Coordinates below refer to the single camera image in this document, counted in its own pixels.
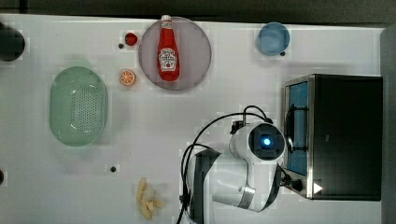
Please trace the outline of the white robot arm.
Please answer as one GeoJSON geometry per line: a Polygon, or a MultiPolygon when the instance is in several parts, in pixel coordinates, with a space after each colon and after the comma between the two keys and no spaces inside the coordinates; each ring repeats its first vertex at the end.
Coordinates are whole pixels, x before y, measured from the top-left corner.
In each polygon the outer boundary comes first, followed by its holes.
{"type": "Polygon", "coordinates": [[[188,163],[193,224],[215,224],[213,203],[259,213],[276,200],[286,149],[283,133],[268,122],[250,123],[232,135],[228,148],[227,153],[205,149],[188,163]]]}

